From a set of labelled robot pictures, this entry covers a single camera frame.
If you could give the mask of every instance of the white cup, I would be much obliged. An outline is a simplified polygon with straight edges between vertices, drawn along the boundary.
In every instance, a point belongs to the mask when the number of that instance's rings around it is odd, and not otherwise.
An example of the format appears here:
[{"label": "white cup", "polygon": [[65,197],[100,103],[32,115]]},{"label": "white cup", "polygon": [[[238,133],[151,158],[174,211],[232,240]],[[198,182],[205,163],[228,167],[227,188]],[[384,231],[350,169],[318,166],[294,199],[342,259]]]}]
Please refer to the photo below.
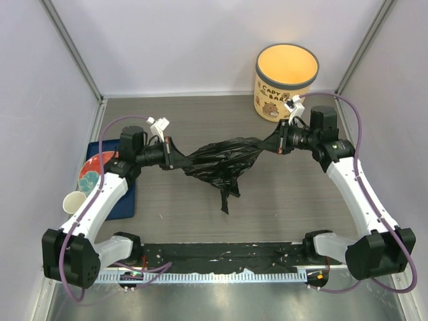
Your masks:
[{"label": "white cup", "polygon": [[64,197],[62,208],[68,214],[74,214],[86,200],[86,195],[81,191],[74,191]]}]

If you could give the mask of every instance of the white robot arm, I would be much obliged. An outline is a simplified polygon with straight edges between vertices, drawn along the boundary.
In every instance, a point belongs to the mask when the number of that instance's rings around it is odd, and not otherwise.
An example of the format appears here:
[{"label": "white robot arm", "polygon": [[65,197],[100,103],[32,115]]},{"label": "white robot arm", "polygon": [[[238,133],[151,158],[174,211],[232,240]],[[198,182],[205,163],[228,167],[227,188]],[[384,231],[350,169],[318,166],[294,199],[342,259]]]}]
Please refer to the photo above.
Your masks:
[{"label": "white robot arm", "polygon": [[[415,244],[415,235],[411,229],[400,229],[387,213],[371,189],[359,162],[359,173],[354,172],[354,147],[348,140],[338,139],[335,110],[324,106],[313,108],[310,126],[304,124],[301,128],[295,124],[296,119],[302,121],[300,116],[304,111],[300,98],[293,97],[286,106],[290,110],[290,118],[280,120],[274,133],[258,147],[278,154],[288,154],[295,148],[312,151],[312,157],[341,192],[360,237],[355,241],[332,231],[310,232],[303,240],[306,255],[327,256],[346,263],[352,276],[358,280],[402,272],[407,260],[387,228],[379,221],[356,176],[362,179],[377,208],[382,211],[383,218],[394,227],[409,253]],[[60,249],[89,202],[93,202],[92,206],[72,231],[67,245],[64,260],[67,281],[81,288],[89,288],[101,269],[120,260],[132,261],[141,257],[141,241],[136,235],[119,232],[99,244],[95,244],[95,238],[101,224],[128,187],[134,184],[142,167],[159,165],[164,170],[171,170],[191,165],[191,161],[176,149],[172,138],[163,136],[168,120],[161,118],[155,122],[149,118],[148,122],[152,125],[152,133],[160,138],[158,143],[147,146],[144,130],[140,127],[124,128],[120,135],[118,157],[113,156],[104,167],[103,186],[98,182],[79,211],[61,229],[46,231],[42,249],[43,269],[47,278],[61,280]]]}]

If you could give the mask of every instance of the cable connector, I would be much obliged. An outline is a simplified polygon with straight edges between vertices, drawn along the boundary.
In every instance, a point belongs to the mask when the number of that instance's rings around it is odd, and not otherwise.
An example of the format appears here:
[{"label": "cable connector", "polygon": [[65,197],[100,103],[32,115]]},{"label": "cable connector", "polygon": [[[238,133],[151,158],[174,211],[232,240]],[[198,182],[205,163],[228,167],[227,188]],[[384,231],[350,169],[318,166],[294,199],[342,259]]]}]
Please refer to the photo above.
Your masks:
[{"label": "cable connector", "polygon": [[150,131],[152,132],[153,136],[157,135],[161,142],[164,142],[164,136],[163,131],[165,128],[169,125],[169,120],[167,120],[165,117],[159,118],[158,120],[154,121],[153,117],[149,117],[147,119],[147,123],[151,124]]},{"label": "cable connector", "polygon": [[294,117],[301,117],[305,111],[305,107],[302,104],[302,99],[299,95],[291,97],[284,103],[284,106],[290,112],[290,118],[288,119],[288,124],[293,124]]}]

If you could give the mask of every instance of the cartoon character print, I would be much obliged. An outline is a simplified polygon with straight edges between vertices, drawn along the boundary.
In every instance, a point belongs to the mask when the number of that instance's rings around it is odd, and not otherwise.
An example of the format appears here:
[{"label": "cartoon character print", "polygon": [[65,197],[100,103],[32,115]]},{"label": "cartoon character print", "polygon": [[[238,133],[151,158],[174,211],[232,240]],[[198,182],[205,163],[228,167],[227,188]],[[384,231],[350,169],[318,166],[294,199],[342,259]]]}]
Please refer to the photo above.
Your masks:
[{"label": "cartoon character print", "polygon": [[290,98],[290,94],[289,94],[289,93],[287,93],[287,92],[284,92],[284,93],[281,95],[281,98],[282,98],[284,101],[286,101],[288,98]]},{"label": "cartoon character print", "polygon": [[277,118],[279,115],[278,108],[272,102],[265,102],[265,106],[263,106],[263,113],[270,118]]}]

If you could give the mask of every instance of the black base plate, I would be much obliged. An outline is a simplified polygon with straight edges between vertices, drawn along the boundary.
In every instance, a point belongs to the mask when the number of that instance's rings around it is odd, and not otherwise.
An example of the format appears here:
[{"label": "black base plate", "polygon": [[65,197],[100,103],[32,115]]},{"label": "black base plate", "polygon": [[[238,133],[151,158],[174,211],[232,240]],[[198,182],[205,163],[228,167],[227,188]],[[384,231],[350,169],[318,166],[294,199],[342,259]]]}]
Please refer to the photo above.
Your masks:
[{"label": "black base plate", "polygon": [[[154,243],[144,245],[147,267],[172,262],[169,273],[256,274],[296,272],[296,265],[326,265],[324,256],[306,257],[291,243]],[[330,259],[330,265],[340,264]]]}]

